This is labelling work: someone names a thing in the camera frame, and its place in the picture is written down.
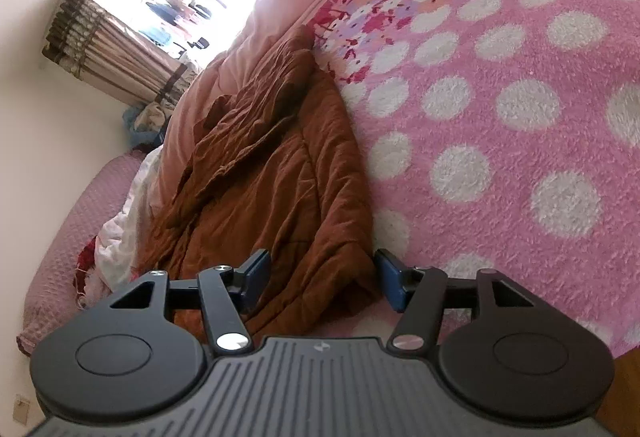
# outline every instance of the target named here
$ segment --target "triangular cutout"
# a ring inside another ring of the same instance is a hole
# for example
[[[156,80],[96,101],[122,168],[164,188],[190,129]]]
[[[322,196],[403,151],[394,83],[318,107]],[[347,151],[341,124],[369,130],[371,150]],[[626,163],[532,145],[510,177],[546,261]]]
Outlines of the triangular cutout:
[[[111,305],[112,309],[146,309],[151,303],[154,283],[144,282]]]
[[[514,291],[506,283],[501,281],[492,282],[494,287],[495,304],[498,307],[532,307],[533,303],[524,296]]]

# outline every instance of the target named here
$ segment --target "wooden bed frame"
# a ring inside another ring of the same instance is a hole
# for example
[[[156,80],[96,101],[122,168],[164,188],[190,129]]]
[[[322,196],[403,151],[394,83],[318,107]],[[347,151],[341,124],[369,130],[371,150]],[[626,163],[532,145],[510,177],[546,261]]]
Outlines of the wooden bed frame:
[[[640,436],[640,348],[616,359],[616,377],[596,418],[618,437]]]

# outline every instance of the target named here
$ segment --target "striped curtain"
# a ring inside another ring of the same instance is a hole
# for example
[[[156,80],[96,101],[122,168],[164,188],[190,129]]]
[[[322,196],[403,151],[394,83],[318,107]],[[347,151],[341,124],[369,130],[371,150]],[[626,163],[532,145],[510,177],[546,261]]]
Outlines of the striped curtain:
[[[63,0],[42,50],[81,81],[132,105],[175,108],[200,71],[181,64],[93,0]]]

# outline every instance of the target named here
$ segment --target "pillow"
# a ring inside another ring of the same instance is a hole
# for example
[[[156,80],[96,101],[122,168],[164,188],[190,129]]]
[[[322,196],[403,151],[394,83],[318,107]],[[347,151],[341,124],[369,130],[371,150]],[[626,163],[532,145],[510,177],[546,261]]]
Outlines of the pillow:
[[[82,192],[36,271],[24,299],[18,348],[30,356],[40,341],[80,312],[73,285],[78,255],[124,204],[145,154],[133,150],[108,162]]]

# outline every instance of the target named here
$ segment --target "pink polka dot blanket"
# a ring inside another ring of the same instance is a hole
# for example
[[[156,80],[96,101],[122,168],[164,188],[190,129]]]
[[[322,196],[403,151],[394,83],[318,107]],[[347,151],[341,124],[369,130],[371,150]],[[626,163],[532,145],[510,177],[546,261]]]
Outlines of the pink polka dot blanket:
[[[640,343],[640,0],[329,0],[312,25],[376,247],[494,267],[616,355]],[[317,334],[396,319],[381,301]]]

